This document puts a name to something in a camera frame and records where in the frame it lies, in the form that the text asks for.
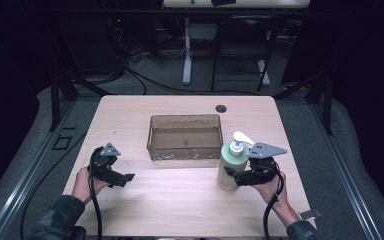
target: soap dispenser bottle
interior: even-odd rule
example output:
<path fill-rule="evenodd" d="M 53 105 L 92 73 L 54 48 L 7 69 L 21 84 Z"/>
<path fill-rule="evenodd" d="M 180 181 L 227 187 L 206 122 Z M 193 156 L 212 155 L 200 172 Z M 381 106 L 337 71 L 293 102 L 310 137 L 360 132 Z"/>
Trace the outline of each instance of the soap dispenser bottle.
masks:
<path fill-rule="evenodd" d="M 248 161 L 248 147 L 244 143 L 254 144 L 245 134 L 235 132 L 233 140 L 225 143 L 221 148 L 220 162 L 217 176 L 217 183 L 219 187 L 225 191 L 234 191 L 238 189 L 235 179 L 229 175 L 224 167 L 231 168 L 236 172 L 245 170 Z"/>

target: wire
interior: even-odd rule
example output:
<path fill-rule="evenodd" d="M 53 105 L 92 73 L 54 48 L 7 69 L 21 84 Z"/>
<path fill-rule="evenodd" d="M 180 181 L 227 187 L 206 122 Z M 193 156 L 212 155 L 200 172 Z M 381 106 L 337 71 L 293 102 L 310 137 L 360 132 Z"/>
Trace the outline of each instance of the wire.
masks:
<path fill-rule="evenodd" d="M 269 214 L 270 214 L 270 210 L 273 208 L 273 205 L 277 202 L 280 194 L 282 193 L 283 191 L 283 187 L 284 187 L 284 179 L 282 177 L 282 175 L 280 174 L 280 171 L 279 171 L 279 165 L 277 165 L 276 163 L 276 168 L 277 168 L 277 171 L 276 170 L 273 170 L 271 168 L 265 168 L 265 167 L 262 167 L 264 169 L 267 169 L 267 170 L 270 170 L 272 172 L 275 172 L 277 176 L 279 176 L 279 182 L 277 184 L 277 190 L 276 190 L 276 193 L 273 195 L 272 199 L 270 200 L 270 202 L 267 204 L 267 207 L 266 207 L 266 210 L 264 211 L 264 216 L 263 216 L 263 227 L 264 227 L 264 235 L 265 235 L 265 239 L 266 240 L 270 240 L 270 235 L 269 235 L 269 230 L 268 230 L 268 224 L 267 224 L 267 221 L 268 221 L 268 218 L 269 218 Z"/>
<path fill-rule="evenodd" d="M 212 95 L 214 93 L 243 93 L 243 94 L 249 94 L 249 95 L 254 95 L 254 96 L 260 96 L 260 94 L 248 92 L 248 91 L 237 91 L 237 90 L 224 90 L 224 91 L 193 91 L 193 90 L 184 90 L 184 89 L 178 89 L 178 88 L 173 88 L 169 87 L 167 85 L 158 83 L 155 80 L 152 80 L 146 76 L 143 76 L 142 74 L 136 72 L 135 70 L 131 69 L 130 67 L 126 66 L 126 71 L 132 75 L 135 75 L 136 77 L 141 77 L 142 79 L 148 81 L 149 83 L 164 89 L 168 92 L 172 92 L 174 94 L 179 94 L 179 95 L 193 95 L 193 94 L 198 94 L 198 95 Z"/>
<path fill-rule="evenodd" d="M 183 37 L 185 37 L 185 32 L 183 31 L 183 28 L 182 28 L 182 26 L 181 26 L 181 24 L 180 24 L 178 18 L 176 18 L 176 22 L 177 22 L 177 25 L 179 26 L 180 31 L 182 32 Z M 186 51 L 186 45 L 183 46 L 183 49 L 181 50 L 180 54 L 178 54 L 177 56 L 170 56 L 170 55 L 167 54 L 166 51 L 163 51 L 163 53 L 164 53 L 167 57 L 172 58 L 172 59 L 174 59 L 174 58 L 178 58 L 178 57 L 182 56 L 183 53 Z"/>
<path fill-rule="evenodd" d="M 205 42 L 205 40 L 199 40 L 197 43 L 195 43 L 194 45 L 191 46 L 191 49 L 198 46 L 201 42 Z M 177 54 L 176 56 L 171 56 L 171 55 L 167 54 L 167 52 L 176 52 L 176 51 L 180 51 L 180 53 Z M 181 57 L 185 51 L 186 51 L 186 46 L 184 46 L 183 49 L 161 50 L 160 52 L 163 52 L 164 55 L 166 55 L 168 58 L 175 59 L 175 58 Z"/>
<path fill-rule="evenodd" d="M 117 73 L 108 74 L 109 75 L 108 78 L 99 79 L 99 80 L 90 80 L 90 79 L 87 79 L 87 77 L 85 77 L 85 76 L 83 76 L 83 78 L 94 85 L 100 85 L 100 84 L 106 84 L 106 83 L 113 82 L 113 81 L 119 79 L 121 76 L 123 76 L 123 74 L 124 74 L 124 67 L 123 67 L 123 70 L 121 70 Z"/>
<path fill-rule="evenodd" d="M 131 75 L 133 77 L 135 77 L 139 82 L 140 84 L 142 84 L 142 87 L 143 87 L 143 92 L 142 92 L 142 95 L 146 95 L 146 86 L 145 86 L 145 83 L 134 73 L 131 73 Z"/>
<path fill-rule="evenodd" d="M 36 191 L 39 189 L 40 185 L 45 181 L 45 179 L 49 176 L 49 174 L 55 169 L 55 167 L 62 162 L 62 160 L 74 149 L 74 147 L 86 136 L 86 133 L 84 133 L 79 140 L 77 140 L 76 143 L 46 172 L 45 176 L 39 181 L 39 183 L 36 185 L 36 187 L 33 189 L 33 191 L 30 193 L 29 198 L 27 199 L 26 205 L 24 206 L 23 213 L 21 215 L 21 220 L 20 220 L 20 238 L 24 238 L 24 220 L 26 218 L 26 213 L 27 213 L 27 208 L 30 205 L 30 202 L 33 199 L 34 194 Z"/>
<path fill-rule="evenodd" d="M 90 158 L 89 166 L 93 166 L 92 158 Z M 95 174 L 96 168 L 90 172 L 89 174 L 89 190 L 90 190 L 90 198 L 92 199 L 93 206 L 95 207 L 96 219 L 98 221 L 98 240 L 102 239 L 102 214 L 101 209 L 99 207 L 98 198 L 96 197 L 95 192 L 95 184 L 93 181 L 93 175 Z"/>

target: brown translucent container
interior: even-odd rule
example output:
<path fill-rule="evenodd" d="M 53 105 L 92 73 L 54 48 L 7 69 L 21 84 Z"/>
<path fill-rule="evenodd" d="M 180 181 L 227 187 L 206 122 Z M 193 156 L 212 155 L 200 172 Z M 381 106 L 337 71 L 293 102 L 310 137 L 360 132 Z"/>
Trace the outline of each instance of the brown translucent container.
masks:
<path fill-rule="evenodd" d="M 218 159 L 222 146 L 217 114 L 151 117 L 147 144 L 151 160 Z"/>

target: wooden table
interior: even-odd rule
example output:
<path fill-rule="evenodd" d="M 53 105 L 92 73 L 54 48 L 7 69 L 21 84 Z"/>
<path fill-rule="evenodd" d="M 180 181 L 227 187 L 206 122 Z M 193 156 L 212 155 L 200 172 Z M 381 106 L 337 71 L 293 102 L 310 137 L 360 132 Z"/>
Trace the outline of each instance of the wooden table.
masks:
<path fill-rule="evenodd" d="M 217 113 L 217 105 L 227 111 Z M 291 205 L 298 212 L 310 209 L 275 101 L 261 96 L 103 97 L 64 193 L 71 193 L 76 173 L 89 164 L 93 150 L 111 142 L 121 152 L 113 170 L 136 176 L 124 188 L 105 188 L 98 195 L 104 235 L 263 236 L 266 204 L 249 186 L 221 190 L 216 182 L 218 160 L 150 160 L 146 144 L 151 116 L 193 114 L 219 114 L 224 142 L 241 131 L 255 142 L 287 149 L 274 158 L 287 175 Z M 268 224 L 271 236 L 286 236 L 273 212 Z M 92 203 L 77 225 L 88 235 L 97 234 Z"/>

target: human hand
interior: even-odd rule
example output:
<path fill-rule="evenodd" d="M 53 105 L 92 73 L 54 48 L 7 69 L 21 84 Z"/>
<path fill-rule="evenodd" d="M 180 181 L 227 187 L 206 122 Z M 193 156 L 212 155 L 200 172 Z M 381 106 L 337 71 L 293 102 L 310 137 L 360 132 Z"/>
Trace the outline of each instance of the human hand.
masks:
<path fill-rule="evenodd" d="M 90 173 L 87 170 L 87 167 L 81 168 L 76 175 L 76 182 L 74 183 L 73 192 L 71 193 L 71 196 L 78 198 L 85 205 L 91 200 L 89 189 L 89 175 Z M 98 193 L 104 187 L 109 185 L 107 182 L 98 180 L 96 178 L 93 178 L 93 183 L 96 195 L 98 195 Z"/>
<path fill-rule="evenodd" d="M 280 172 L 280 175 L 283 178 L 283 190 L 278 196 L 278 201 L 273 205 L 273 211 L 282 221 L 285 228 L 287 228 L 293 222 L 299 220 L 298 214 L 291 207 L 288 200 L 288 192 L 286 190 L 286 175 L 283 172 Z M 276 193 L 279 184 L 279 176 L 276 175 L 273 180 L 268 183 L 252 185 L 256 189 L 263 200 L 268 204 L 273 198 L 273 195 Z"/>

